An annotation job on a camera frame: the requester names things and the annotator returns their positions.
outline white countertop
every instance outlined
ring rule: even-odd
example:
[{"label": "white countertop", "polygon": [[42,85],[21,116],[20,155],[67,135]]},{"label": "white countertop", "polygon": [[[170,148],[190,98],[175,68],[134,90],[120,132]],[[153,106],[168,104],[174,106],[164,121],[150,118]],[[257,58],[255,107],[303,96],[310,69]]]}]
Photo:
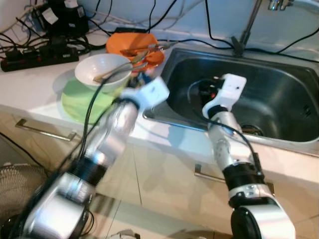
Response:
[{"label": "white countertop", "polygon": [[[203,46],[178,47],[203,49]],[[287,62],[284,57],[246,54],[261,60]],[[312,67],[319,74],[319,65],[289,59],[291,64]],[[78,62],[4,73],[0,71],[0,111],[16,114],[50,124],[82,130],[63,110],[61,95],[69,79],[74,77]],[[156,69],[160,74],[164,63]],[[188,128],[155,122],[139,115],[129,142],[159,150],[189,156],[194,160],[212,163],[210,141],[206,133]],[[287,181],[312,190],[319,189],[319,158],[253,143],[259,153],[267,178]]]}]

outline white bowl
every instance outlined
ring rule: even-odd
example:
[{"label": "white bowl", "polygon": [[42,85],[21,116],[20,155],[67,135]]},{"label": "white bowl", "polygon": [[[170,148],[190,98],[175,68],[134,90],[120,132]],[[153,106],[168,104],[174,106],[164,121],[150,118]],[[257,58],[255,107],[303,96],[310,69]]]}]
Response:
[{"label": "white bowl", "polygon": [[[100,84],[93,81],[95,76],[107,73],[116,67],[129,62],[129,59],[117,54],[104,53],[90,56],[76,66],[75,77],[88,88],[96,90]],[[111,78],[109,83],[106,83],[102,87],[101,91],[103,93],[110,93],[123,86],[127,82],[131,72],[132,71],[125,71],[115,75]]]}]

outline sink basin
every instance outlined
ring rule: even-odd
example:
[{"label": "sink basin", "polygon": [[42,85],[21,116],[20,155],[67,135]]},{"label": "sink basin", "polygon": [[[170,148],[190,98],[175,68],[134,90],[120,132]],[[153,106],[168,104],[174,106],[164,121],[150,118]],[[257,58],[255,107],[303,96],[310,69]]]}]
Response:
[{"label": "sink basin", "polygon": [[[170,96],[144,112],[145,117],[207,130],[207,123],[198,119],[187,101],[187,89],[195,81],[226,73],[247,78],[232,112],[251,141],[293,150],[292,143],[315,142],[319,146],[318,76],[305,67],[175,48],[161,75]],[[200,112],[200,97],[193,94],[191,98],[192,106]],[[305,152],[304,144],[301,148],[297,151]]]}]

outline dish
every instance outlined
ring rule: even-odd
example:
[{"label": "dish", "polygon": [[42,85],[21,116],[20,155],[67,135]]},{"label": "dish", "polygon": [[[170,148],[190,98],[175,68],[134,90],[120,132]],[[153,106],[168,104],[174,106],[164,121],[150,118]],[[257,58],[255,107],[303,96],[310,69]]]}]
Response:
[{"label": "dish", "polygon": [[[124,87],[118,88],[112,94],[99,93],[92,107],[89,123],[95,123],[101,113],[112,103]],[[75,77],[71,78],[63,89],[61,102],[64,111],[75,121],[84,123],[89,103],[94,94]]]},{"label": "dish", "polygon": [[[114,33],[106,42],[106,49],[109,53],[122,55],[121,50],[143,47],[146,45],[157,44],[155,36],[151,33],[136,33],[136,32],[124,32]],[[152,52],[146,58],[147,66],[140,69],[145,71],[146,69],[154,68],[164,61],[164,54],[161,51]]]},{"label": "dish", "polygon": [[[86,87],[96,90],[100,83],[93,81],[95,76],[109,72],[124,63],[127,63],[129,68],[129,59],[118,54],[104,53],[90,56],[76,66],[75,77]],[[131,70],[128,70],[115,75],[102,87],[101,91],[111,93],[125,85],[131,72]]]}]

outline green plate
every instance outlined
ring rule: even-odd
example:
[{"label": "green plate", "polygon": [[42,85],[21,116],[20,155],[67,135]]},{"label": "green plate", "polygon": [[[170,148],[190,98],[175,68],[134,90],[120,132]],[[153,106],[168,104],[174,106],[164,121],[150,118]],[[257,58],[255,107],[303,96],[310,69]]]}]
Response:
[{"label": "green plate", "polygon": [[[122,89],[123,87],[111,94],[98,94],[91,110],[89,123],[95,123]],[[75,77],[71,78],[64,87],[61,97],[64,111],[75,121],[84,123],[86,111],[94,92],[94,90],[83,85]]]}]

